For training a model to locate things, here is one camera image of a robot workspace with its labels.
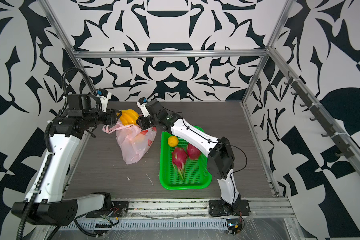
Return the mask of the round yellow orange fruit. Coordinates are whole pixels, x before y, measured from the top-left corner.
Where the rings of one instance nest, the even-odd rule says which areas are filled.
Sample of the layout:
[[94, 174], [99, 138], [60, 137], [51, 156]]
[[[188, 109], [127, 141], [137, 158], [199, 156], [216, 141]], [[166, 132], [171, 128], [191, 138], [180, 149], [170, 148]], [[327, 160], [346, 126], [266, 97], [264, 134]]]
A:
[[168, 145], [172, 148], [176, 147], [179, 144], [179, 139], [176, 136], [170, 136], [168, 138]]

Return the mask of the pink plastic bag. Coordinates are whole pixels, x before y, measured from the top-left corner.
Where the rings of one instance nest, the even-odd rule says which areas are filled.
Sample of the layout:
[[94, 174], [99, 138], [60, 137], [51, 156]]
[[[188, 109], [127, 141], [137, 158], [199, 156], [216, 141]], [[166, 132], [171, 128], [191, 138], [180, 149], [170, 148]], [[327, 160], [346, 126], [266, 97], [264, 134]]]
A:
[[123, 125], [118, 121], [114, 126], [104, 125], [103, 132], [116, 133], [116, 139], [127, 165], [137, 163], [150, 149], [157, 135], [157, 128], [142, 130], [137, 125]]

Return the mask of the red dragon fruit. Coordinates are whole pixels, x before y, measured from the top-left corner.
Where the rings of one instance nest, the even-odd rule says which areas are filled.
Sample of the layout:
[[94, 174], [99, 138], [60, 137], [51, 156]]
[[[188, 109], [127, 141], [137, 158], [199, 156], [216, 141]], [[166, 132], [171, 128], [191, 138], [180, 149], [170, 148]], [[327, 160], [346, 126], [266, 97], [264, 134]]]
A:
[[198, 160], [199, 157], [201, 156], [202, 152], [199, 149], [197, 149], [195, 146], [193, 146], [192, 144], [188, 143], [187, 154], [191, 160]]
[[172, 163], [174, 168], [177, 169], [180, 179], [185, 180], [185, 164], [187, 162], [188, 155], [182, 148], [176, 147], [172, 152]]

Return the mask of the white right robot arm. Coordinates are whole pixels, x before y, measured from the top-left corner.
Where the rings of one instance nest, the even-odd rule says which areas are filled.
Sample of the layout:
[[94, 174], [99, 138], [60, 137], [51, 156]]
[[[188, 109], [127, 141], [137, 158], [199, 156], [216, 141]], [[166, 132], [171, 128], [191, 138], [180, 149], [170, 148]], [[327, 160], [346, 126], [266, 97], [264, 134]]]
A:
[[207, 170], [218, 180], [221, 190], [221, 200], [218, 201], [222, 208], [220, 216], [236, 215], [242, 198], [234, 178], [234, 146], [229, 140], [225, 137], [218, 139], [198, 130], [183, 118], [182, 113], [164, 108], [158, 100], [149, 101], [143, 97], [138, 100], [137, 106], [143, 113], [137, 120], [143, 130], [160, 128], [187, 141], [207, 157]]

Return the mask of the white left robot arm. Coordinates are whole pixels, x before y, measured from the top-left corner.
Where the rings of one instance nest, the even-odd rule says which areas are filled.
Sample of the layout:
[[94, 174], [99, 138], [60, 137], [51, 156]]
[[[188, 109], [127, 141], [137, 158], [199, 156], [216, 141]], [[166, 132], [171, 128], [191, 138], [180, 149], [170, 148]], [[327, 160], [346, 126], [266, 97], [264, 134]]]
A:
[[24, 236], [26, 223], [55, 226], [58, 231], [90, 212], [108, 212], [113, 207], [109, 193], [63, 199], [67, 173], [84, 134], [91, 135], [98, 125], [115, 125], [122, 116], [121, 111], [107, 108], [112, 95], [105, 89], [95, 90], [93, 94], [70, 95], [66, 84], [66, 76], [70, 72], [79, 72], [86, 81], [89, 80], [78, 68], [69, 68], [62, 75], [65, 102], [61, 111], [47, 124], [44, 134], [47, 151], [41, 169], [25, 199], [14, 203], [11, 210], [21, 219], [16, 236], [18, 240]]

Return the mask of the green plastic perforated basket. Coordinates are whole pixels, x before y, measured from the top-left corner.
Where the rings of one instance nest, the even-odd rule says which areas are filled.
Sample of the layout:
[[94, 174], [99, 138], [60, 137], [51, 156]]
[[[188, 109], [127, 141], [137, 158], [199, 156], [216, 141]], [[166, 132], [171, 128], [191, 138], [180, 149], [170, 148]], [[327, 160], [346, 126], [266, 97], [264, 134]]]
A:
[[161, 134], [159, 178], [162, 187], [170, 191], [207, 188], [212, 181], [212, 175], [207, 170], [207, 157], [201, 154], [197, 160], [188, 158], [185, 163], [185, 176], [182, 179], [172, 163], [172, 152], [175, 148], [168, 145], [171, 136], [167, 132]]

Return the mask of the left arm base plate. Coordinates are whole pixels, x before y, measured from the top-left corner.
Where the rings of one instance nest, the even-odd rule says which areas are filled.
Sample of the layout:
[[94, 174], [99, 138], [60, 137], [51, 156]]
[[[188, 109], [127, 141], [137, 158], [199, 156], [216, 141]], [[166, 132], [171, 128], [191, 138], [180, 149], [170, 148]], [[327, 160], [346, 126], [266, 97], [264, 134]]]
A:
[[92, 211], [86, 214], [86, 218], [102, 218], [107, 216], [109, 218], [121, 217], [124, 214], [128, 213], [129, 201], [112, 201], [110, 207], [105, 207], [103, 209]]

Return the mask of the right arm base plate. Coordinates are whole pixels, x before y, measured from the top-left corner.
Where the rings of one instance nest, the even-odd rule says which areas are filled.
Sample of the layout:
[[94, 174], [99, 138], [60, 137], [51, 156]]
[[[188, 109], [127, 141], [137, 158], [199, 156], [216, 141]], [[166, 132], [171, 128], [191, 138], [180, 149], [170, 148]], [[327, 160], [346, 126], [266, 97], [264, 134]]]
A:
[[237, 199], [233, 205], [223, 200], [209, 200], [209, 214], [211, 217], [249, 216], [251, 208], [247, 200]]

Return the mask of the aluminium frame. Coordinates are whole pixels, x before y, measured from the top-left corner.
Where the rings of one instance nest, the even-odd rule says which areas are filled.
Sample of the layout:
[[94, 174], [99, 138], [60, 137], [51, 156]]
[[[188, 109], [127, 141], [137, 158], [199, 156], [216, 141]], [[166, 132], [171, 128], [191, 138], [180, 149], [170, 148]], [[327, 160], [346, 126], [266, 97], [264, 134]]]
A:
[[[360, 240], [360, 1], [42, 1], [69, 56], [120, 101], [240, 100], [308, 239]], [[338, 147], [285, 83], [345, 131]]]

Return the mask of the grey hook rail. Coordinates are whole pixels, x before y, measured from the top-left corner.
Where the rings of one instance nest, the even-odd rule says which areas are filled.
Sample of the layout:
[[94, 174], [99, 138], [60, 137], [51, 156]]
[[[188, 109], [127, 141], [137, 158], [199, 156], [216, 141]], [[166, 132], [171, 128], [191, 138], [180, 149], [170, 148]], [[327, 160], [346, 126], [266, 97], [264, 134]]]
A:
[[317, 121], [324, 129], [325, 133], [321, 134], [321, 136], [323, 138], [331, 138], [338, 147], [340, 152], [336, 153], [336, 156], [345, 157], [347, 159], [355, 156], [354, 151], [351, 149], [350, 141], [347, 140], [348, 134], [337, 126], [335, 120], [325, 109], [324, 105], [319, 103], [319, 100], [317, 100], [301, 79], [293, 78], [290, 72], [288, 72], [288, 78], [289, 79], [285, 84], [290, 85], [292, 89], [294, 89], [292, 95], [300, 97], [303, 101], [300, 106], [308, 109], [313, 115], [310, 120], [313, 122]]

